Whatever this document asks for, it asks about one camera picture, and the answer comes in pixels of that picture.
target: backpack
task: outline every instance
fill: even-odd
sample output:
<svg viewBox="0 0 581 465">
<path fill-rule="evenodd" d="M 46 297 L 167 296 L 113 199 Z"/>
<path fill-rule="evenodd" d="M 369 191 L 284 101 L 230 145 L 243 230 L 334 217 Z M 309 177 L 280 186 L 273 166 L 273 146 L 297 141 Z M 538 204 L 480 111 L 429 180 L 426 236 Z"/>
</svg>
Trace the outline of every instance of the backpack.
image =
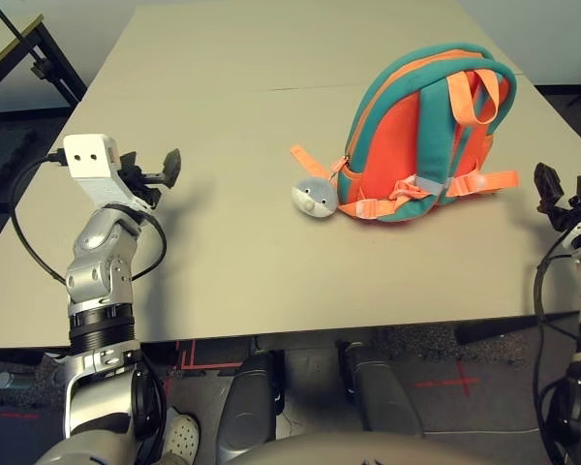
<svg viewBox="0 0 581 465">
<path fill-rule="evenodd" d="M 483 47 L 430 46 L 392 63 L 368 88 L 331 170 L 299 145 L 291 153 L 333 186 L 337 174 L 336 206 L 351 217 L 410 220 L 459 197 L 518 185 L 516 171 L 479 171 L 515 91 L 512 71 Z"/>
</svg>

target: black cable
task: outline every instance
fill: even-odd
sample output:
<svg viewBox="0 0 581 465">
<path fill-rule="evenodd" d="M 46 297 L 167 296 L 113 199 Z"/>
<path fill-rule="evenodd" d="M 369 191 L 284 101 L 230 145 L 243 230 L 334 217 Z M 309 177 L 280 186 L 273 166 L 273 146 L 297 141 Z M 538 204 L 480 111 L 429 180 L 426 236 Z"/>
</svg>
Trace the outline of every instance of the black cable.
<svg viewBox="0 0 581 465">
<path fill-rule="evenodd" d="M 162 239 L 162 250 L 159 253 L 159 256 L 157 257 L 157 260 L 155 262 L 153 262 L 152 265 L 148 266 L 146 269 L 144 269 L 143 271 L 138 273 L 136 276 L 134 276 L 134 281 L 136 281 L 138 278 L 141 278 L 145 274 L 150 273 L 153 269 L 155 269 L 157 266 L 159 266 L 159 264 L 164 260 L 164 257 L 166 256 L 166 251 L 168 249 L 168 240 L 166 239 L 166 233 L 164 232 L 162 225 L 160 225 L 159 222 L 157 221 L 157 219 L 149 213 L 145 213 L 145 212 L 141 211 L 141 212 L 139 212 L 139 214 L 146 221 L 148 221 L 151 225 L 153 225 L 153 228 L 155 228 L 155 231 L 157 231 L 159 238 Z"/>
<path fill-rule="evenodd" d="M 539 293 L 542 293 L 542 283 L 544 282 L 544 274 L 546 273 L 551 262 L 553 262 L 554 260 L 557 260 L 557 259 L 569 259 L 569 258 L 571 258 L 571 255 L 566 255 L 566 254 L 553 255 L 551 257 L 546 258 L 546 264 L 539 264 L 538 265 L 538 266 L 542 266 L 542 274 L 539 277 L 539 279 L 540 279 L 539 288 L 538 288 Z M 539 295 L 537 298 L 538 298 L 539 309 L 540 309 L 540 317 L 544 321 L 544 324 L 547 327 L 550 327 L 551 329 L 553 329 L 554 331 L 559 332 L 561 335 L 569 337 L 570 339 L 576 341 L 577 336 L 575 336 L 571 332 L 566 331 L 565 329 L 562 329 L 559 326 L 557 326 L 557 325 L 555 325 L 547 320 L 546 314 L 544 313 L 544 306 L 542 305 L 542 295 Z"/>
<path fill-rule="evenodd" d="M 15 229 L 15 234 L 17 235 L 17 238 L 21 242 L 21 245 L 23 245 L 23 248 L 26 249 L 26 252 L 28 252 L 28 254 L 30 254 L 30 256 L 33 258 L 33 260 L 43 270 L 45 270 L 46 273 L 49 274 L 49 276 L 51 276 L 53 279 L 55 279 L 56 281 L 58 281 L 60 284 L 62 284 L 64 286 L 65 285 L 65 278 L 63 278 L 51 266 L 49 266 L 47 263 L 45 263 L 43 261 L 43 259 L 41 257 L 39 257 L 39 254 L 37 254 L 37 252 L 35 252 L 35 250 L 32 248 L 32 246 L 30 245 L 30 243 L 28 242 L 28 240 L 24 236 L 23 231 L 21 230 L 21 227 L 19 226 L 19 221 L 17 220 L 17 215 L 15 213 L 17 194 L 19 192 L 19 186 L 20 186 L 21 182 L 23 181 L 23 179 L 26 177 L 26 175 L 30 171 L 32 171 L 36 167 L 39 167 L 40 165 L 42 165 L 45 162 L 52 162 L 52 161 L 55 161 L 55 160 L 52 160 L 49 157 L 44 157 L 40 160 L 35 160 L 34 162 L 26 165 L 19 172 L 19 174 L 15 177 L 15 181 L 13 182 L 13 189 L 11 190 L 11 198 L 9 201 L 9 212 L 11 214 L 11 222 L 13 223 L 13 228 Z"/>
<path fill-rule="evenodd" d="M 535 417 L 538 422 L 538 428 L 540 430 L 540 438 L 542 439 L 542 444 L 546 449 L 546 452 L 553 465 L 564 465 L 564 456 L 560 452 L 557 444 L 550 437 L 548 431 L 546 430 L 546 425 L 544 424 L 544 415 L 542 414 L 542 400 L 543 397 L 540 396 L 538 392 L 539 385 L 539 374 L 540 374 L 540 364 L 542 362 L 542 351 L 544 349 L 544 327 L 547 325 L 546 315 L 544 313 L 544 307 L 542 306 L 542 283 L 544 281 L 544 274 L 548 269 L 551 262 L 557 259 L 559 256 L 552 257 L 551 254 L 555 249 L 562 243 L 567 235 L 574 229 L 569 228 L 560 235 L 560 237 L 553 243 L 549 248 L 547 253 L 544 255 L 540 264 L 536 268 L 535 279 L 534 279 L 534 313 L 537 320 L 538 327 L 538 348 L 534 360 L 534 371 L 532 378 L 532 394 L 534 398 L 534 408 Z M 542 390 L 543 394 L 546 395 L 549 389 L 547 387 Z"/>
<path fill-rule="evenodd" d="M 30 53 L 30 55 L 35 59 L 35 61 L 41 61 L 42 58 L 39 55 L 39 53 L 37 53 L 35 49 L 30 45 L 30 43 L 26 40 L 26 38 L 21 35 L 19 30 L 17 30 L 17 28 L 13 25 L 11 20 L 4 14 L 2 10 L 0 10 L 0 19 L 2 19 L 2 22 L 5 23 L 5 25 L 9 28 L 13 35 L 17 37 L 17 40 L 24 44 L 26 48 L 28 48 L 28 53 Z"/>
<path fill-rule="evenodd" d="M 153 378 L 153 384 L 155 385 L 155 390 L 157 391 L 157 396 L 159 397 L 159 428 L 157 429 L 157 434 L 155 435 L 155 439 L 153 440 L 153 444 L 151 445 L 151 449 L 146 454 L 146 458 L 142 462 L 143 465 L 150 465 L 155 460 L 155 453 L 159 450 L 162 441 L 164 440 L 164 431 L 166 430 L 166 414 L 168 409 L 168 404 L 166 402 L 166 394 L 164 393 L 164 385 L 162 384 L 162 380 L 159 379 L 157 373 L 153 369 L 153 364 L 148 359 L 148 356 L 144 352 L 142 352 L 142 359 L 150 371 L 151 376 Z"/>
<path fill-rule="evenodd" d="M 157 219 L 150 213 L 147 213 L 145 211 L 135 211 L 130 207 L 123 205 L 122 203 L 109 203 L 105 205 L 104 208 L 113 208 L 115 210 L 123 211 L 130 215 L 132 218 L 134 218 L 136 221 L 141 221 L 141 219 L 143 218 L 144 220 L 148 221 L 151 225 L 153 225 L 153 228 L 155 228 L 155 231 L 157 231 L 157 234 L 162 240 L 162 250 L 159 253 L 159 256 L 157 257 L 155 262 L 153 262 L 150 266 L 145 268 L 140 273 L 136 274 L 132 278 L 132 281 L 136 281 L 138 278 L 141 278 L 145 274 L 150 273 L 153 269 L 159 266 L 159 264 L 164 260 L 164 257 L 166 256 L 166 251 L 168 250 L 168 240 L 166 238 L 166 233 L 164 232 L 162 225 L 159 224 Z"/>
</svg>

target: table leg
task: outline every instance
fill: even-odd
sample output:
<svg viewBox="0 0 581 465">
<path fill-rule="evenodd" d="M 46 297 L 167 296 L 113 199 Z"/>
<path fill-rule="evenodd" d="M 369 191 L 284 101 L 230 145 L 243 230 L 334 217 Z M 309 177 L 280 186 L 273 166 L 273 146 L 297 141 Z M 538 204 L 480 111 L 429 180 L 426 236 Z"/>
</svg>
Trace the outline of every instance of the table leg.
<svg viewBox="0 0 581 465">
<path fill-rule="evenodd" d="M 65 54 L 54 41 L 53 37 L 51 37 L 51 34 L 49 34 L 46 27 L 41 23 L 36 27 L 35 31 L 40 38 L 39 48 L 46 58 L 51 61 L 57 75 L 65 81 L 69 90 L 71 90 L 74 96 L 81 101 L 86 90 L 88 90 L 86 84 L 81 80 Z"/>
<path fill-rule="evenodd" d="M 36 37 L 29 38 L 28 42 L 32 47 L 34 47 L 36 43 Z M 21 60 L 23 60 L 26 55 L 28 54 L 28 48 L 23 44 L 17 44 L 15 48 L 13 48 L 4 58 L 0 60 L 0 81 L 4 79 L 13 69 L 15 66 L 19 64 Z"/>
</svg>

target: plush toy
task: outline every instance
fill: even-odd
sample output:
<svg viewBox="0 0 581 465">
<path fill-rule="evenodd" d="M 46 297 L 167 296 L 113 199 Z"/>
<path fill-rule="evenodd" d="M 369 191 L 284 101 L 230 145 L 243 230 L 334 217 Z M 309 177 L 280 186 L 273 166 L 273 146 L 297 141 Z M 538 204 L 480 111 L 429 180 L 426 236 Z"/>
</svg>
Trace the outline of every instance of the plush toy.
<svg viewBox="0 0 581 465">
<path fill-rule="evenodd" d="M 304 213 L 316 218 L 333 214 L 338 208 L 338 193 L 328 179 L 309 177 L 290 192 L 292 202 Z"/>
</svg>

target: table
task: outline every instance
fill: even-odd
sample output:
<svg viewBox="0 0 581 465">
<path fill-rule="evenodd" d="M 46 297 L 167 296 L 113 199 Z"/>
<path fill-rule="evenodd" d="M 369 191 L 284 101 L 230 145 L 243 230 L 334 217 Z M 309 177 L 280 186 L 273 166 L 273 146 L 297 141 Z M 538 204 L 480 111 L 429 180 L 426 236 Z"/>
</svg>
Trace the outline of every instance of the table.
<svg viewBox="0 0 581 465">
<path fill-rule="evenodd" d="M 67 89 L 56 82 L 53 82 L 54 86 L 70 105 L 75 106 L 86 92 L 86 85 L 58 44 L 54 42 L 43 24 L 43 19 L 43 15 L 24 15 L 10 18 L 28 45 L 38 47 L 45 58 L 51 62 L 57 80 L 62 79 Z M 27 55 L 28 46 L 22 44 L 0 20 L 0 81 Z"/>
<path fill-rule="evenodd" d="M 517 100 L 486 170 L 517 169 L 521 186 L 408 225 L 340 213 L 319 222 L 296 211 L 290 189 L 305 172 L 290 147 L 300 142 L 327 163 L 340 156 L 376 74 L 409 50 L 448 41 L 484 45 L 517 73 Z M 535 163 L 554 166 L 567 193 L 581 173 L 581 139 L 451 0 L 140 7 L 63 135 L 96 132 L 122 153 L 136 150 L 148 172 L 175 147 L 183 157 L 156 212 L 167 259 L 134 285 L 142 341 L 532 314 L 535 264 L 557 236 L 535 212 Z M 43 166 L 18 212 L 38 252 L 66 269 L 92 212 L 67 171 Z M 146 228 L 134 270 L 158 247 Z M 548 310 L 571 308 L 567 267 L 550 271 L 545 286 Z M 8 224 L 0 347 L 65 345 L 67 329 L 65 291 Z"/>
</svg>

